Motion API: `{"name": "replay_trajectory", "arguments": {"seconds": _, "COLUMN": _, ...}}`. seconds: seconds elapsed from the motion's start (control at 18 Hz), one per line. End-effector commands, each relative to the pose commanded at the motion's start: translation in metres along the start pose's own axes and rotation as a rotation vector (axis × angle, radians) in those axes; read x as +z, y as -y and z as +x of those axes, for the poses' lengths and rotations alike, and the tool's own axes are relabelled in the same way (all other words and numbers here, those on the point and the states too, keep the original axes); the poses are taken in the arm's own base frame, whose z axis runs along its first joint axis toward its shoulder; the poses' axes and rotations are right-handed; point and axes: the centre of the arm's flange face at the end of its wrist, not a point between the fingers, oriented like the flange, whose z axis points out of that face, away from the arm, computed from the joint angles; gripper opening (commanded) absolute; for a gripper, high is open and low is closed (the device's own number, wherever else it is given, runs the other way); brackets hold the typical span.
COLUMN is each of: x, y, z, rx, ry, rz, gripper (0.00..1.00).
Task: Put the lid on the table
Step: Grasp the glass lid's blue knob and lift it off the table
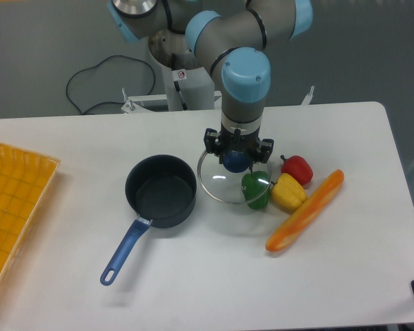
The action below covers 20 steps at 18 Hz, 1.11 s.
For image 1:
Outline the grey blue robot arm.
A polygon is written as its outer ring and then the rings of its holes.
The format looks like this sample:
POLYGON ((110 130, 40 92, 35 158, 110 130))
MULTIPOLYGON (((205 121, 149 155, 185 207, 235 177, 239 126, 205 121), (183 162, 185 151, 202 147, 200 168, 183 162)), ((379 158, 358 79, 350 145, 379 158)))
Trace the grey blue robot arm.
POLYGON ((231 172, 269 160, 274 142, 259 138, 271 82, 264 50, 310 28, 310 1, 247 1, 229 18, 205 10, 203 1, 109 1, 108 10, 129 41, 160 31, 184 37, 222 95, 221 129, 204 135, 208 154, 231 172))

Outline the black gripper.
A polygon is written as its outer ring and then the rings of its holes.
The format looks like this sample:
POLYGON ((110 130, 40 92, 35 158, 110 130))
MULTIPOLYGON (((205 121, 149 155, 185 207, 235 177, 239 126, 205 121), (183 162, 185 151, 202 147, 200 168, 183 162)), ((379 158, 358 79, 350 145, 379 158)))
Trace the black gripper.
POLYGON ((207 154, 213 154, 223 163, 224 156, 231 151, 243 152, 255 163, 267 163, 273 153, 273 139, 259 139, 259 129, 250 134, 232 133, 221 128, 220 133, 212 128, 206 128, 204 145, 207 154))

